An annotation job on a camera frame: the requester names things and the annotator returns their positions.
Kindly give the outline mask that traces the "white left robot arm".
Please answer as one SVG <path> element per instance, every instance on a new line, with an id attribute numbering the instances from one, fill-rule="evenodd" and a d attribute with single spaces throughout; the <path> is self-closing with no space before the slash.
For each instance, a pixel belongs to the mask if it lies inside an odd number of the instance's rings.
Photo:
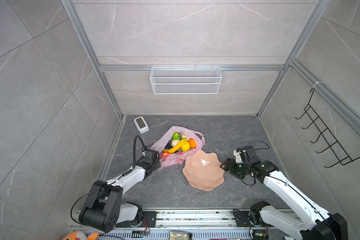
<path id="1" fill-rule="evenodd" d="M 108 233 L 117 225 L 137 227 L 143 221 L 141 206 L 123 202 L 123 195 L 161 167 L 160 153 L 146 150 L 132 167 L 108 181 L 96 181 L 80 211 L 78 222 Z"/>

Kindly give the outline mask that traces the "beige fake potato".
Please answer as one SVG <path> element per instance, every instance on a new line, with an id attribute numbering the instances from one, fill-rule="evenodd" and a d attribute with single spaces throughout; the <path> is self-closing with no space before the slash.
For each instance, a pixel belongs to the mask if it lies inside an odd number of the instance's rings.
<path id="1" fill-rule="evenodd" d="M 175 147 L 179 142 L 180 142 L 180 140 L 172 140 L 171 146 Z"/>

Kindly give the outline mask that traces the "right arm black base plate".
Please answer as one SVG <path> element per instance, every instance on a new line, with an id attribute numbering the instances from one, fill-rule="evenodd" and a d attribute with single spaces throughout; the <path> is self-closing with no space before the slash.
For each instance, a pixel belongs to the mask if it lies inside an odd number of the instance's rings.
<path id="1" fill-rule="evenodd" d="M 267 225 L 262 220 L 259 211 L 234 209 L 232 214 L 236 220 L 237 227 L 273 227 L 272 225 Z"/>

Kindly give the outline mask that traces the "pink plastic bag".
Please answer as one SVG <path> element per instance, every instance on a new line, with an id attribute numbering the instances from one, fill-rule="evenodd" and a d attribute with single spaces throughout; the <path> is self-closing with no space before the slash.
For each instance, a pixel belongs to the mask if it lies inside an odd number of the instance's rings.
<path id="1" fill-rule="evenodd" d="M 202 133 L 184 127 L 172 126 L 151 149 L 159 152 L 160 169 L 183 162 L 205 144 Z"/>

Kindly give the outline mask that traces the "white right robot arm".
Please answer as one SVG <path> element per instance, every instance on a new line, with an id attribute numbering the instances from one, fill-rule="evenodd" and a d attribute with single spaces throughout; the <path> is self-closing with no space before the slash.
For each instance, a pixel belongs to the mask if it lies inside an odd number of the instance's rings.
<path id="1" fill-rule="evenodd" d="M 251 176 L 276 193 L 297 215 L 285 214 L 269 203 L 260 201 L 251 206 L 252 227 L 271 225 L 295 240 L 347 240 L 348 223 L 340 214 L 331 214 L 293 185 L 270 161 L 261 161 L 252 146 L 234 150 L 234 159 L 226 159 L 221 169 L 243 181 Z"/>

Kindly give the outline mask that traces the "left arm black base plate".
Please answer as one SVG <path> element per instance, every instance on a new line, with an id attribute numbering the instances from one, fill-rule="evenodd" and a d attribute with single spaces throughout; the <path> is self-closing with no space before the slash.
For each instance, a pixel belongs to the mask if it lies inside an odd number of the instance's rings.
<path id="1" fill-rule="evenodd" d="M 116 224 L 116 228 L 153 228 L 156 226 L 158 212 L 143 211 L 132 221 Z"/>

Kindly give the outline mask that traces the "pink scalloped plastic bowl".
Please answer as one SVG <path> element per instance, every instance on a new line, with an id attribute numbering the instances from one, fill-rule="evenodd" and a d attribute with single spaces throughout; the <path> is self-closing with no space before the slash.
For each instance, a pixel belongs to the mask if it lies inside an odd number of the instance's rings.
<path id="1" fill-rule="evenodd" d="M 185 162 L 183 174 L 193 188 L 209 192 L 224 182 L 224 170 L 215 153 L 199 150 Z"/>

